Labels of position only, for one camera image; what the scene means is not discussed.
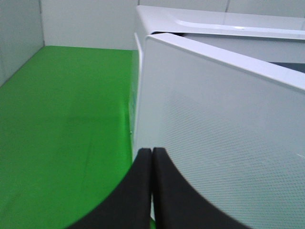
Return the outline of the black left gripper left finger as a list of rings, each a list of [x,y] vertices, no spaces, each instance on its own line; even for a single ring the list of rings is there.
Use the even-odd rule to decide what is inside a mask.
[[[152,151],[141,148],[118,186],[69,229],[148,229],[151,213]]]

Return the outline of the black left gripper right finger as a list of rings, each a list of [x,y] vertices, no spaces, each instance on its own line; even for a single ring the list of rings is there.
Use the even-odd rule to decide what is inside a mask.
[[[165,148],[152,151],[152,195],[158,229],[245,229],[202,197],[182,176]]]

